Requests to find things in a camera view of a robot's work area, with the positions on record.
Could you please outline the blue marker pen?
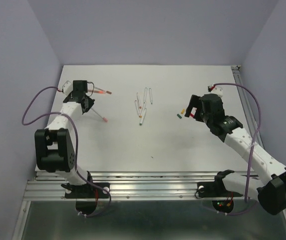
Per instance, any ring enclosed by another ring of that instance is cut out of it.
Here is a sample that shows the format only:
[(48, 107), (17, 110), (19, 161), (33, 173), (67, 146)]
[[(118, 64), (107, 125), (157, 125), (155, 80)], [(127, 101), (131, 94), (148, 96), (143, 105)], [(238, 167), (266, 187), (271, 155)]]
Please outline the blue marker pen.
[(148, 88), (145, 87), (144, 89), (144, 95), (143, 95), (143, 102), (146, 103), (146, 100), (147, 100), (147, 93), (148, 93)]

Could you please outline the pink marker pen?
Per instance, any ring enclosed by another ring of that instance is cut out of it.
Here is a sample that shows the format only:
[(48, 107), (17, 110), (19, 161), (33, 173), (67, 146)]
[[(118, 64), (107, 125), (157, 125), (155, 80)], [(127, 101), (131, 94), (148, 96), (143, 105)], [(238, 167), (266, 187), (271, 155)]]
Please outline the pink marker pen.
[(91, 110), (97, 115), (97, 116), (99, 116), (104, 122), (108, 122), (108, 120), (105, 118), (105, 117), (103, 117), (101, 114), (99, 114), (93, 107), (91, 108)]

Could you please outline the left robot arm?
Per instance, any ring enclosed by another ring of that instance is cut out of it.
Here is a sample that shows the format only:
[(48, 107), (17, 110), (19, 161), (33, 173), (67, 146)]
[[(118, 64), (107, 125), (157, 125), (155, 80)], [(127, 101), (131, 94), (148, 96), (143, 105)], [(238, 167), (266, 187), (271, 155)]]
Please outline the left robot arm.
[(94, 99), (88, 93), (86, 80), (66, 82), (62, 87), (66, 95), (60, 111), (45, 128), (35, 132), (37, 167), (49, 173), (64, 177), (83, 197), (89, 197), (94, 191), (92, 177), (77, 164), (78, 133), (75, 121), (87, 113), (94, 105)]

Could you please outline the yellow marker pen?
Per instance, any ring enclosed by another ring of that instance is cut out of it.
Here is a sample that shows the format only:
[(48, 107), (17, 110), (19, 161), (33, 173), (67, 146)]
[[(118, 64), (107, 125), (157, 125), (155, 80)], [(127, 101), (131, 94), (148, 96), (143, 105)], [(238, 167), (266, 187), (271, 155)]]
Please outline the yellow marker pen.
[(141, 117), (142, 117), (142, 111), (143, 111), (143, 109), (142, 109), (142, 108), (138, 109), (138, 116), (139, 116), (139, 118), (141, 118)]

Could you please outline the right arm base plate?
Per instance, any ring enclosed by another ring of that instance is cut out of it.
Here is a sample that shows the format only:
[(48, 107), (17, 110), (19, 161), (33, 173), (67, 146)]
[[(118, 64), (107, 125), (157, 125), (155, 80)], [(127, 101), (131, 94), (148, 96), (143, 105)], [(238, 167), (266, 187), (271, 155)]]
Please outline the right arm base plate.
[(227, 191), (222, 183), (206, 181), (198, 183), (195, 196), (197, 198), (228, 198), (232, 197), (232, 193)]

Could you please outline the long white green-tip pen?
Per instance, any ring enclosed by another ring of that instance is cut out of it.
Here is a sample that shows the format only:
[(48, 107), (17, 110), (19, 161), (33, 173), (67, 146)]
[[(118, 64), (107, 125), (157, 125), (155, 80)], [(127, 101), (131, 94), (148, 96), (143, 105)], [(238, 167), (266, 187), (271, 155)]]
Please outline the long white green-tip pen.
[(146, 116), (146, 108), (141, 113), (140, 122), (139, 122), (140, 126), (143, 124), (145, 116)]

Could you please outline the tan orange highlighter pen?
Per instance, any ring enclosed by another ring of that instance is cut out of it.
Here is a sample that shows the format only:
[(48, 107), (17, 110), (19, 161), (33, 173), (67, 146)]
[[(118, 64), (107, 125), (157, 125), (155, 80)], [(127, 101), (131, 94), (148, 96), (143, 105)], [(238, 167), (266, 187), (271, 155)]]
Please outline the tan orange highlighter pen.
[(93, 89), (88, 90), (88, 93), (89, 94), (106, 94), (106, 92), (103, 90), (93, 90)]

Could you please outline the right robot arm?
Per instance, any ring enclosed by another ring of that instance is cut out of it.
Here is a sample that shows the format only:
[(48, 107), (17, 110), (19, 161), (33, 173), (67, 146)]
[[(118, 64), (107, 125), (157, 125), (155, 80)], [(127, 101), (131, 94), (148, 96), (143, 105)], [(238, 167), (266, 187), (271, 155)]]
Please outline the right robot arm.
[(192, 95), (186, 108), (186, 117), (205, 123), (210, 132), (232, 148), (258, 175), (257, 179), (233, 170), (220, 171), (214, 181), (200, 182), (196, 198), (223, 198), (232, 194), (257, 201), (269, 214), (276, 215), (286, 209), (286, 166), (257, 144), (233, 116), (225, 114), (223, 102), (216, 94)]

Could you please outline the red marker pen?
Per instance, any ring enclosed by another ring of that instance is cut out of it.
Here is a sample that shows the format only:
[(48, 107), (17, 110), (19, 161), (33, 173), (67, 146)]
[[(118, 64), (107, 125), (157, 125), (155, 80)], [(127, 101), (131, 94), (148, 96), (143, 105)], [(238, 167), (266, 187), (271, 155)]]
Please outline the red marker pen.
[(135, 108), (136, 108), (137, 115), (139, 115), (140, 114), (140, 109), (139, 109), (138, 101), (135, 100), (134, 103), (135, 103)]

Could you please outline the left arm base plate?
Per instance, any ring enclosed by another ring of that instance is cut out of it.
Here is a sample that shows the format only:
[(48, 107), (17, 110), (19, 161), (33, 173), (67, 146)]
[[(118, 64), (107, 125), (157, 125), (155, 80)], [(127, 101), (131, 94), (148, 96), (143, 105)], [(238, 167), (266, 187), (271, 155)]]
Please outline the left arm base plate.
[(89, 184), (71, 185), (69, 183), (61, 184), (65, 190), (66, 199), (108, 199), (108, 194), (100, 188), (93, 187)]

